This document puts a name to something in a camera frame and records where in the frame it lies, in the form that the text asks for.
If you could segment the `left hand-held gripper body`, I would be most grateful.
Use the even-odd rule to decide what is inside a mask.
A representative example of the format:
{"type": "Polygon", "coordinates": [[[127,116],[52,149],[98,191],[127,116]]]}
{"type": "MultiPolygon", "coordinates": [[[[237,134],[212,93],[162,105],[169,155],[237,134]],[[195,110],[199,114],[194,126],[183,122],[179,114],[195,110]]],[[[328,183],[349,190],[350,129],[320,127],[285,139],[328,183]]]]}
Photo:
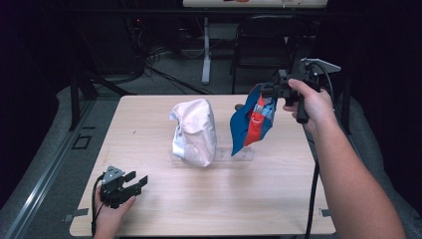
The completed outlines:
{"type": "Polygon", "coordinates": [[[114,166],[109,166],[102,179],[101,202],[111,208],[119,208],[131,196],[127,188],[123,187],[126,173],[114,166]]]}

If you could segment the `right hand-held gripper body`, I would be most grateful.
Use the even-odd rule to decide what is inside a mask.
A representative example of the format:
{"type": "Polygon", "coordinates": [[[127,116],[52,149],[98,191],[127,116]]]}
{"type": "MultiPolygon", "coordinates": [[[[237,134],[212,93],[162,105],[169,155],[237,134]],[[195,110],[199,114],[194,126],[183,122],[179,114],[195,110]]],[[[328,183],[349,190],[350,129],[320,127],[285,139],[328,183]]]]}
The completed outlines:
{"type": "Polygon", "coordinates": [[[298,79],[316,92],[320,92],[321,88],[328,87],[328,91],[331,93],[332,83],[329,74],[340,72],[341,67],[321,59],[310,58],[301,59],[301,64],[299,74],[286,75],[279,72],[280,79],[276,82],[276,97],[284,99],[289,107],[297,103],[297,122],[304,124],[309,121],[309,115],[305,109],[305,97],[290,87],[289,79],[298,79]]]}

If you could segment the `blue cap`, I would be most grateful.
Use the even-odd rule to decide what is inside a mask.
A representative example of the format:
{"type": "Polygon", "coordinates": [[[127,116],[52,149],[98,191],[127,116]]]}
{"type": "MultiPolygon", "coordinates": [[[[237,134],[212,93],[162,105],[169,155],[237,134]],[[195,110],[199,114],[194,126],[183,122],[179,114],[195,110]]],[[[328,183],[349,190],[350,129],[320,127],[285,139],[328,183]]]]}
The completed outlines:
{"type": "Polygon", "coordinates": [[[273,127],[278,100],[265,98],[262,87],[262,84],[256,85],[249,92],[245,103],[231,116],[231,155],[237,154],[253,142],[262,140],[273,127]]]}

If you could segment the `clear acrylic hat rack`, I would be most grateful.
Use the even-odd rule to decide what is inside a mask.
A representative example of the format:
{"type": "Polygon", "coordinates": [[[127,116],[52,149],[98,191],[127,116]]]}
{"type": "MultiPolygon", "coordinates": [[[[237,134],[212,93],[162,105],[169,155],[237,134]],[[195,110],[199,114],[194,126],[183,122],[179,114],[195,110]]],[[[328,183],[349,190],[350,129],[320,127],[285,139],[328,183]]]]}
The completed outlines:
{"type": "Polygon", "coordinates": [[[169,153],[169,158],[174,163],[180,162],[188,165],[206,167],[211,163],[252,161],[255,155],[255,151],[249,146],[243,147],[234,155],[232,155],[231,152],[232,149],[228,146],[218,146],[216,148],[215,156],[211,161],[203,161],[198,159],[187,160],[174,155],[172,152],[169,153]]]}

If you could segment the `white cap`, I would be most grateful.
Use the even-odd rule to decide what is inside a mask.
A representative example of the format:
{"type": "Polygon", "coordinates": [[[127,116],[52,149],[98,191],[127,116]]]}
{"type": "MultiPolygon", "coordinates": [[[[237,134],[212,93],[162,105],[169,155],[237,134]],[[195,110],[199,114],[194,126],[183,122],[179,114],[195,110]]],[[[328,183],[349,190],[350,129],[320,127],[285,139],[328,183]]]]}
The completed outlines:
{"type": "Polygon", "coordinates": [[[205,99],[179,103],[169,113],[177,121],[172,154],[184,163],[206,167],[215,157],[217,135],[214,114],[205,99]]]}

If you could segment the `person's left hand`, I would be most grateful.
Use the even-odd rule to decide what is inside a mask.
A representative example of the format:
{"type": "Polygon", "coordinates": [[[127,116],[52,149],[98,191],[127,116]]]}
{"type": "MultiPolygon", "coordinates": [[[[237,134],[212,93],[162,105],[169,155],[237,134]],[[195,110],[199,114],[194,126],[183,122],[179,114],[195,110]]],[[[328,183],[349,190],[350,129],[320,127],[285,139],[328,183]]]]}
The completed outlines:
{"type": "Polygon", "coordinates": [[[117,209],[109,208],[101,202],[101,188],[96,190],[96,233],[114,234],[116,236],[123,219],[136,201],[135,196],[131,196],[122,206],[117,209]]]}

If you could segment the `person's right hand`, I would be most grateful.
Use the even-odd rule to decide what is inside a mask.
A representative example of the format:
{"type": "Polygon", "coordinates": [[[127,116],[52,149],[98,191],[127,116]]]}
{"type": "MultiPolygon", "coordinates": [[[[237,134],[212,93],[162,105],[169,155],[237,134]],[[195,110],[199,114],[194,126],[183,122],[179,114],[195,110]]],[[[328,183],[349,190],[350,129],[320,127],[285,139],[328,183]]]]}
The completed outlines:
{"type": "Polygon", "coordinates": [[[337,125],[332,100],[327,91],[317,92],[306,83],[295,79],[289,79],[288,84],[304,97],[305,110],[309,115],[306,129],[312,135],[328,132],[331,127],[337,125]]]}

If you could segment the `black folding chair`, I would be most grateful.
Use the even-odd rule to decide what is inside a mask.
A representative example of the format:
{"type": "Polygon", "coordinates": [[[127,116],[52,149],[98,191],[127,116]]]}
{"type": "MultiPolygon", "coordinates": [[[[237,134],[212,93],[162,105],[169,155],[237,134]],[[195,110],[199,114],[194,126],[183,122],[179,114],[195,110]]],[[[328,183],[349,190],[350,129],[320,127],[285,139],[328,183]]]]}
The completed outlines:
{"type": "Polygon", "coordinates": [[[290,73],[308,26],[298,16],[256,15],[243,20],[234,41],[231,93],[236,92],[238,69],[282,69],[290,73]]]}

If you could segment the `black tape square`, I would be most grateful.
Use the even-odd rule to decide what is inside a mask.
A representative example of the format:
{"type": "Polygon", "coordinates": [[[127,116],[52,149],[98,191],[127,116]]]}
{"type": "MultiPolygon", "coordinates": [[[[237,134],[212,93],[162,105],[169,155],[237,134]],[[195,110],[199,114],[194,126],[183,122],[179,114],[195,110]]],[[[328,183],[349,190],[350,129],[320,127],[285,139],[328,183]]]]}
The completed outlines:
{"type": "Polygon", "coordinates": [[[91,143],[91,140],[91,135],[79,134],[72,145],[72,149],[87,149],[91,143]]]}

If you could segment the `white desk leg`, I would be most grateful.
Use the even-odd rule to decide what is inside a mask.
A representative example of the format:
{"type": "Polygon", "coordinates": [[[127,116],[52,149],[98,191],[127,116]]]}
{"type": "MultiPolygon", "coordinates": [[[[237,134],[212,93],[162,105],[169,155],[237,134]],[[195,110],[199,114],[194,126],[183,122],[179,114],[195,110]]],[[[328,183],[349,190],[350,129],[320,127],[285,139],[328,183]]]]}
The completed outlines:
{"type": "Polygon", "coordinates": [[[202,69],[202,84],[208,85],[210,83],[210,72],[211,72],[211,56],[210,56],[210,39],[209,39],[209,22],[208,19],[204,19],[204,59],[202,69]]]}

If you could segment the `dark equipment cabinet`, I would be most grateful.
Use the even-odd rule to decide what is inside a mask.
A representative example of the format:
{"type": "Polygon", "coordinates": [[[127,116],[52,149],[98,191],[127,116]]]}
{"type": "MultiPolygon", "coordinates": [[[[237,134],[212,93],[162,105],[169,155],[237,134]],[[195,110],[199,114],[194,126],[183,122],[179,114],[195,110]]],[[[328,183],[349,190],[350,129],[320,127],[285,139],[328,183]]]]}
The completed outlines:
{"type": "Polygon", "coordinates": [[[80,18],[80,27],[100,74],[135,75],[141,72],[121,16],[84,16],[80,18]]]}

